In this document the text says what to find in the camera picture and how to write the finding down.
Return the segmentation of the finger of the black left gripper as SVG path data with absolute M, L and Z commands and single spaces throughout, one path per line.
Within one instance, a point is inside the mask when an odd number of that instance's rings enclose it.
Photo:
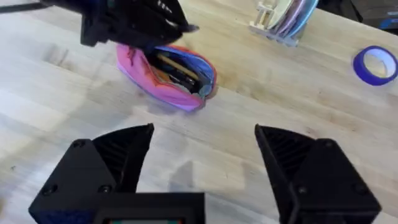
M 156 39 L 144 49 L 144 52 L 152 52 L 158 46 L 172 44 L 184 33 L 192 33 L 200 29 L 198 25 L 187 21 L 178 0 L 145 0 L 144 5 L 154 13 Z

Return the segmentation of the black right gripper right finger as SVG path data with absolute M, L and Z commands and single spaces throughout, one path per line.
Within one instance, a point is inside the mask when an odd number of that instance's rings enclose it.
M 368 224 L 382 210 L 338 143 L 254 128 L 282 224 Z

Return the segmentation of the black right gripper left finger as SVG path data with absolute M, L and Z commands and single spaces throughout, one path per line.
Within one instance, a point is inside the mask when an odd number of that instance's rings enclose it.
M 36 223 L 93 223 L 102 199 L 135 193 L 152 123 L 73 141 L 31 203 Z

